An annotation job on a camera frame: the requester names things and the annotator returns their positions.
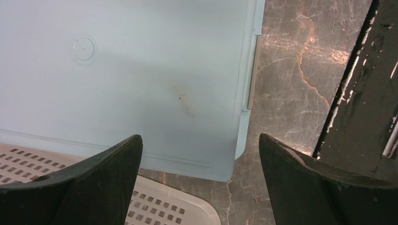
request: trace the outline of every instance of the white paint scratch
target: white paint scratch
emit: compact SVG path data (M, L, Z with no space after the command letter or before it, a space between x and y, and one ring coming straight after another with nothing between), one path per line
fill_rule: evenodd
M366 30L366 32L365 32L365 37L363 38L363 40L362 40L362 45L366 42L366 40L367 40L367 37L368 37L368 35L369 35L369 31L372 29L372 27L369 27L367 30Z
M332 118L330 119L330 122L328 124L328 128L326 129L326 133L329 133L330 129L333 127L333 123L335 121L335 118L336 118L337 112L338 112L338 106L344 100L345 92L347 90L348 84L351 81L351 78L352 78L352 75L354 73L355 67L357 66L358 60L359 60L359 56L357 56L355 58L355 61L354 61L354 64L353 64L353 66L352 66L352 68L350 70L350 73L348 74L348 77L347 77L347 79L344 82L344 86L341 89L341 96L340 96L340 98L337 101L337 105L336 105L335 109L333 110Z
M350 102L353 93L354 93L354 91L351 90L351 91L350 91L350 96L349 96L348 99L347 99L347 104Z
M357 56L355 58L355 61L354 61L354 64L353 64L353 66L352 66L352 68L350 70L350 73L348 74L348 77L347 77L347 79L344 82L344 86L343 86L343 88L341 90L341 96L340 96L339 100L337 101L337 105L340 105L341 101L344 100L345 92L347 90L348 84L351 81L351 78L352 78L352 75L354 73L355 67L357 66L358 60L359 60L359 56Z
M330 129L333 127L333 123L337 116L337 112L338 112L338 106L336 106L336 108L333 110L332 118L330 119L330 123L328 125L328 128L326 129L326 133L329 133Z
M397 60L397 62L395 63L394 68L392 69L390 79L392 79L392 77L394 76L394 73L395 73L395 70L397 69L397 66L398 66L398 60Z

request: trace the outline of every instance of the peeling black paint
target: peeling black paint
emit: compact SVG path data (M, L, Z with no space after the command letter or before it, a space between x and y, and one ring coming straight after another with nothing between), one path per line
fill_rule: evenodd
M382 157L398 113L398 71L391 75L398 61L393 2L373 1L313 156L321 153L322 161L338 168L398 181L398 163Z

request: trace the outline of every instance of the floor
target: floor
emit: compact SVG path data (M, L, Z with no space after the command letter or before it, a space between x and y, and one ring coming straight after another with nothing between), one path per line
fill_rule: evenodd
M246 150L227 183L141 170L209 202L222 225L274 225L258 154L267 133L310 154L371 0L267 0Z

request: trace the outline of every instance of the plastic container lid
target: plastic container lid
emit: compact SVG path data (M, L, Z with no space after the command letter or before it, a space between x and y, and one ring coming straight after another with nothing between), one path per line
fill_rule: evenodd
M0 143L89 157L140 134L143 168L229 180L247 134L256 8L0 1Z

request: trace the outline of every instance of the black plastic piece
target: black plastic piece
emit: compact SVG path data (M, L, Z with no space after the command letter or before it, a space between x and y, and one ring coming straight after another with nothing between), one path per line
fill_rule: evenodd
M277 225L398 224L397 184L347 172L260 136Z
M134 135L33 182L1 185L0 224L123 225L142 148Z
M315 148L335 167L398 182L382 157L398 116L398 2L374 0Z

